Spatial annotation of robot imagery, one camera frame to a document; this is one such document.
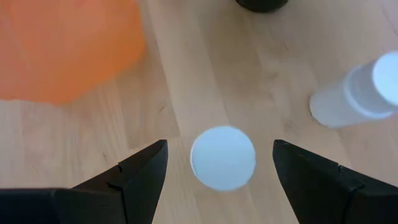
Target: wooden floor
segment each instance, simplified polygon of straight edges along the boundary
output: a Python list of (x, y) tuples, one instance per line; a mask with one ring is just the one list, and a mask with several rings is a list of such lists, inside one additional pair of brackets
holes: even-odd
[[(72, 187), (157, 139), (169, 167), (154, 223), (297, 223), (272, 142), (284, 139), (398, 185), (398, 119), (330, 130), (319, 87), (398, 49), (396, 0), (291, 0), (253, 14), (234, 0), (140, 0), (142, 63), (69, 105), (0, 102), (0, 187)], [(223, 124), (257, 153), (250, 183), (219, 193), (190, 169), (193, 140)]]

